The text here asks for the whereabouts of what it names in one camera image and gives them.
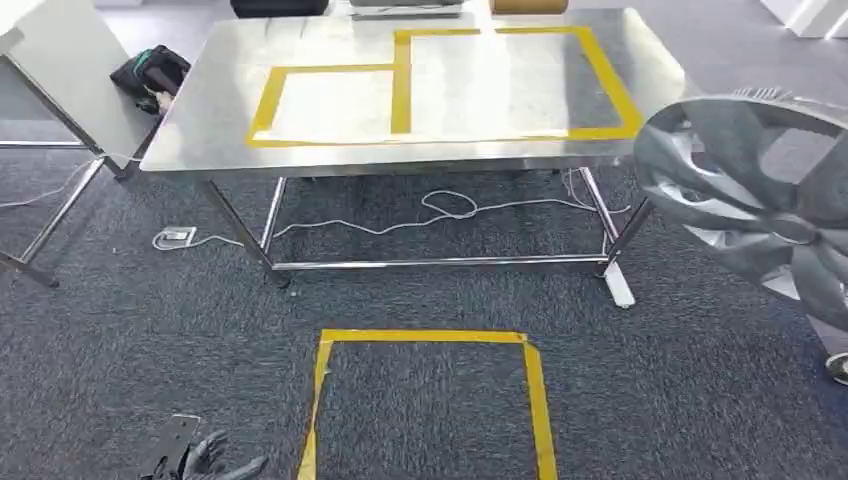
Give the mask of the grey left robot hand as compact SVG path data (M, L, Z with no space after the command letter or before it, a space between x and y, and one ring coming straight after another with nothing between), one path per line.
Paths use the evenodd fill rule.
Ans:
M227 470L220 461L226 452L228 434L225 430L210 433L188 450L179 479L246 480L258 479L266 469L268 456L258 456L235 469Z

